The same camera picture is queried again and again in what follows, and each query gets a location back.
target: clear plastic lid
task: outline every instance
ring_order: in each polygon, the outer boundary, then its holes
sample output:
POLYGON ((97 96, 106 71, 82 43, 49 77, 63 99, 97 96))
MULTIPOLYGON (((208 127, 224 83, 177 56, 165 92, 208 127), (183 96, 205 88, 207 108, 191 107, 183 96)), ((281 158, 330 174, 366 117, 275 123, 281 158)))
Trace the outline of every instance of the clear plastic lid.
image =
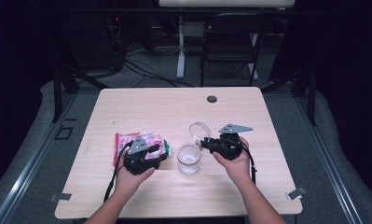
POLYGON ((211 137, 211 132, 208 126, 202 122, 196 122, 189 126, 189 134, 194 138, 195 144, 200 146, 200 140, 205 137, 211 137))

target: office chair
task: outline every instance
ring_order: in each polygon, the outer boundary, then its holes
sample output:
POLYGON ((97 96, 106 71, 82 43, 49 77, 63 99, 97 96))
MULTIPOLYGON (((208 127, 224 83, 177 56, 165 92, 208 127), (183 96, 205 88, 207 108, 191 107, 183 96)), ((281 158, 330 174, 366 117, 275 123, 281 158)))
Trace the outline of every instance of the office chair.
POLYGON ((203 87, 205 62, 253 63, 249 86, 253 84, 262 36, 269 29, 269 22, 250 13, 219 13, 210 17, 203 29, 200 57, 200 86, 203 87), (251 35, 257 35, 253 44, 251 35))

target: black cable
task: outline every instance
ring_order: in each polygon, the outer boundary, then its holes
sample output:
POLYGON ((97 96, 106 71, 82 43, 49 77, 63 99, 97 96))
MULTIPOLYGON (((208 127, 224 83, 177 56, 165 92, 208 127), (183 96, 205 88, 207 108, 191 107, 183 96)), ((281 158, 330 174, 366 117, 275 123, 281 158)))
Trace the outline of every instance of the black cable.
POLYGON ((99 79, 99 78, 103 78, 103 77, 111 77, 111 76, 115 75, 116 73, 118 73, 120 70, 121 70, 120 67, 116 67, 113 70, 110 70, 108 72, 101 73, 101 74, 96 74, 96 75, 89 75, 89 76, 93 77, 95 79, 99 79))
POLYGON ((145 80, 145 76, 142 77, 142 80, 140 80, 138 83, 134 84, 132 87, 135 88, 137 87, 139 84, 141 84, 143 81, 145 80))
POLYGON ((154 69, 153 69, 151 66, 149 66, 148 64, 145 64, 145 63, 141 63, 141 64, 143 64, 144 66, 147 66, 149 69, 153 70, 155 73, 152 73, 152 72, 150 72, 150 71, 148 71, 148 70, 145 70, 143 67, 137 65, 137 64, 134 63, 134 62, 131 62, 131 61, 128 61, 128 60, 125 60, 125 62, 124 62, 124 66, 128 67, 132 72, 134 72, 134 73, 136 73, 136 74, 139 74, 139 75, 141 75, 141 76, 146 76, 146 77, 150 77, 150 78, 154 78, 154 79, 164 80, 164 81, 168 82, 169 84, 173 85, 174 87, 178 87, 175 83, 177 83, 177 84, 187 85, 187 86, 189 86, 189 87, 194 87, 194 86, 192 86, 192 85, 190 85, 190 84, 188 84, 188 83, 186 83, 186 82, 184 82, 184 81, 177 81, 177 80, 172 80, 172 79, 166 78, 166 77, 164 77, 163 75, 161 75, 158 71, 154 70, 154 69), (134 69, 130 68, 130 66, 127 65, 127 63, 130 64, 130 65, 132 65, 133 67, 135 67, 135 68, 137 68, 137 69, 143 71, 144 74, 141 74, 141 73, 135 71, 134 69))
POLYGON ((247 155, 249 155, 250 163, 252 164, 252 180, 253 180, 253 182, 255 182, 255 172, 257 172, 257 170, 255 169, 255 161, 253 160, 252 154, 250 153, 250 150, 246 146, 246 144, 244 144, 243 142, 241 142, 241 148, 244 151, 246 151, 247 155))
POLYGON ((125 146, 118 153, 117 162, 116 162, 116 166, 114 168, 113 176, 112 176, 112 179, 111 179, 111 181, 109 183, 109 186, 107 187, 106 193, 104 194, 104 200, 103 200, 103 202, 106 202, 106 200, 109 198, 110 191, 111 191, 111 189, 114 186, 114 180, 116 179, 116 175, 117 175, 118 171, 122 167, 124 167, 124 165, 122 165, 121 167, 118 168, 119 161, 121 159, 122 153, 124 152, 124 149, 127 148, 127 147, 130 147, 132 145, 132 143, 133 143, 133 141, 130 141, 129 143, 125 144, 125 146))

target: wire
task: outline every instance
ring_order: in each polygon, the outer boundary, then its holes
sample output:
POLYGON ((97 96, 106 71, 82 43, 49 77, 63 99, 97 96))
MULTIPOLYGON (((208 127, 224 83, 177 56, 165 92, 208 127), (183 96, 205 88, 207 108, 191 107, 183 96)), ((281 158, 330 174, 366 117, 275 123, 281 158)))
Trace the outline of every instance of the wire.
MULTIPOLYGON (((199 40, 199 38, 198 37, 192 37, 189 41, 187 41, 185 43, 185 46, 189 45, 190 43, 194 42, 195 40, 199 40)), ((165 47, 164 46, 156 46, 156 49, 159 49, 159 51, 161 51, 164 54, 170 55, 170 54, 174 54, 175 52, 179 51, 180 46, 165 46, 165 47), (172 51, 172 52, 166 52, 165 50, 162 50, 164 48, 176 48, 176 50, 172 51)))
POLYGON ((192 85, 190 85, 190 84, 188 84, 184 81, 178 81, 178 80, 173 80, 173 79, 166 78, 165 76, 160 74, 158 71, 156 71, 154 68, 152 68, 151 66, 149 66, 146 63, 138 62, 138 61, 135 61, 135 60, 129 61, 129 60, 125 59, 124 66, 128 67, 132 72, 134 72, 136 74, 139 74, 139 75, 145 76, 145 77, 150 77, 150 78, 166 81, 169 84, 173 85, 174 87, 178 87, 176 84, 182 84, 182 85, 187 85, 188 87, 194 87, 194 86, 192 86, 192 85), (137 63, 140 63, 140 64, 148 67, 153 72, 145 70, 143 67, 139 66, 137 63))
POLYGON ((241 142, 241 148, 247 153, 247 155, 249 155, 250 163, 252 164, 252 180, 255 183, 255 172, 257 172, 257 170, 255 169, 255 161, 253 160, 252 154, 250 154, 250 150, 246 146, 246 144, 241 142))
POLYGON ((113 172, 113 176, 112 176, 112 179, 109 183, 109 186, 107 187, 107 190, 106 190, 106 193, 104 194, 104 200, 103 202, 106 202, 106 200, 109 198, 109 195, 110 195, 110 191, 111 189, 113 188, 114 186, 114 180, 116 179, 116 175, 118 173, 118 171, 124 167, 124 165, 121 165, 119 168, 118 168, 118 165, 119 165, 119 161, 121 160, 121 156, 122 156, 122 153, 124 152, 125 148, 127 147, 130 147, 132 145, 133 141, 130 141, 129 143, 125 144, 125 146, 119 151, 118 153, 118 156, 117 156, 117 162, 116 162, 116 166, 115 166, 115 169, 114 169, 114 172, 113 172))
POLYGON ((106 72, 106 73, 101 73, 101 74, 96 74, 96 75, 89 75, 89 77, 93 77, 95 79, 103 78, 103 77, 111 77, 115 75, 117 72, 121 71, 121 67, 116 67, 113 70, 106 72))

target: transparent cup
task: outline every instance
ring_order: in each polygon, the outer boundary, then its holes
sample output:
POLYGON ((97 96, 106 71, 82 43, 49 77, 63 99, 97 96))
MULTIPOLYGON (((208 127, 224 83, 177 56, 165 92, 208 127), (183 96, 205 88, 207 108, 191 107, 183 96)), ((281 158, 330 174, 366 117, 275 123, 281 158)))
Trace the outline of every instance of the transparent cup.
POLYGON ((193 175, 200 168, 200 148, 194 144, 183 145, 177 153, 178 167, 184 175, 193 175))

